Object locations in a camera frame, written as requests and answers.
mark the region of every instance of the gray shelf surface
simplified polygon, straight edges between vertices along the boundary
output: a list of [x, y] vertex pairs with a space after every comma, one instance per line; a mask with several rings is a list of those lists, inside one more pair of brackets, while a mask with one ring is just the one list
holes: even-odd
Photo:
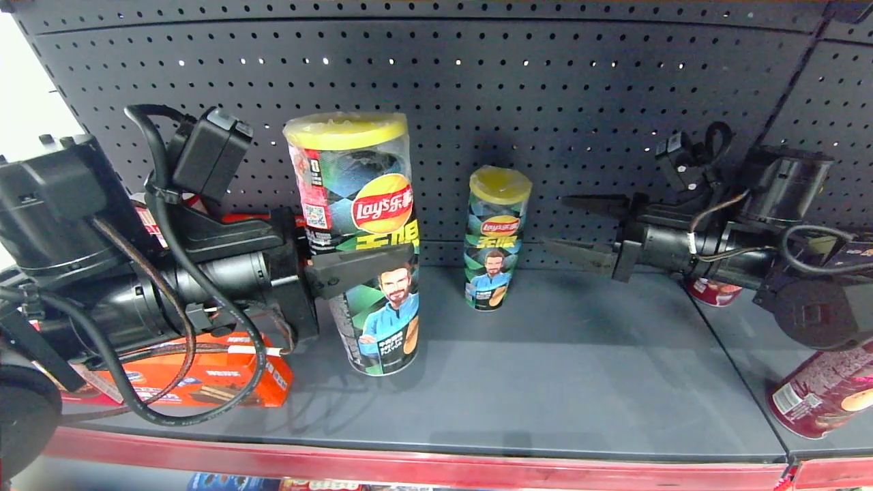
[[463, 277], [423, 268], [418, 358], [391, 377], [354, 373], [328, 325], [291, 356], [285, 407], [241, 408], [178, 430], [133, 415], [88, 427], [373, 450], [784, 460], [725, 352], [668, 277], [642, 273], [622, 284], [518, 271], [507, 303], [492, 313], [464, 303]]
[[[752, 390], [766, 408], [766, 388], [790, 374], [814, 351], [785, 335], [773, 316], [752, 303], [754, 292], [745, 291], [727, 308], [700, 305], [718, 339]], [[790, 432], [765, 409], [788, 454], [799, 459], [873, 455], [873, 411], [856, 416], [824, 439], [805, 439]]]

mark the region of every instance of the pegboard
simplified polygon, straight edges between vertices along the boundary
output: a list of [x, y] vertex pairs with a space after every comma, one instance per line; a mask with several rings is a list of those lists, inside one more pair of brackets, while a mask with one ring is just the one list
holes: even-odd
[[700, 138], [710, 122], [726, 121], [738, 132], [729, 160], [744, 155], [822, 9], [416, 2], [386, 10], [385, 3], [309, 2], [283, 3], [282, 11], [234, 3], [225, 12], [202, 4], [205, 12], [194, 2], [19, 8], [46, 71], [131, 191], [141, 189], [150, 164], [122, 112], [127, 104], [191, 114], [220, 104], [255, 127], [224, 211], [298, 203], [285, 121], [400, 111], [409, 117], [425, 264], [460, 264], [459, 252], [438, 247], [458, 247], [469, 175], [496, 164], [534, 182], [525, 267], [567, 267], [535, 246], [542, 237], [615, 236], [615, 221], [563, 208], [559, 196], [644, 191], [672, 199], [651, 152], [670, 134], [685, 129]]
[[872, 226], [873, 45], [819, 43], [764, 143], [836, 159], [810, 221]]
[[16, 4], [25, 34], [144, 24], [300, 18], [463, 18], [642, 21], [714, 24], [811, 32], [824, 5], [812, 2], [229, 2], [153, 0], [148, 3], [66, 0], [51, 7]]
[[852, 43], [873, 45], [873, 16], [864, 19], [860, 24], [831, 23], [823, 37]]

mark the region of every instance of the yellow plastic lid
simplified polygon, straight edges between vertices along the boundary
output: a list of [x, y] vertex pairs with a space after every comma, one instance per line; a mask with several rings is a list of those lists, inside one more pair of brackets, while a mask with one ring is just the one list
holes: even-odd
[[495, 204], [515, 204], [531, 196], [533, 183], [513, 169], [486, 165], [470, 175], [470, 191]]
[[404, 114], [322, 113], [288, 121], [282, 134], [298, 148], [352, 150], [390, 142], [406, 131]]

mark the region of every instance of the blue shirt illustration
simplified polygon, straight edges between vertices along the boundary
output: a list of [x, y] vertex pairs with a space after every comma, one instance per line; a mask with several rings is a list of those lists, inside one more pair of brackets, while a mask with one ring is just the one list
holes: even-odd
[[409, 294], [395, 310], [388, 302], [384, 307], [367, 316], [364, 321], [364, 336], [372, 336], [375, 342], [358, 342], [364, 356], [379, 356], [379, 341], [388, 339], [403, 329], [418, 315], [418, 294]]
[[488, 276], [488, 273], [486, 273], [474, 276], [473, 279], [470, 280], [470, 283], [477, 292], [487, 292], [509, 283], [511, 277], [512, 275], [509, 273], [497, 273], [492, 278], [491, 276]]

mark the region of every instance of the red shelf edge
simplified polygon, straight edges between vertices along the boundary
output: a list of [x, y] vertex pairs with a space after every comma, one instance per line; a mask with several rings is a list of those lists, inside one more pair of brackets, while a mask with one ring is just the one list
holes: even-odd
[[45, 454], [72, 460], [241, 474], [447, 488], [769, 490], [786, 464], [666, 464], [378, 452], [144, 437], [59, 428]]
[[873, 485], [873, 456], [804, 460], [794, 489], [859, 488]]

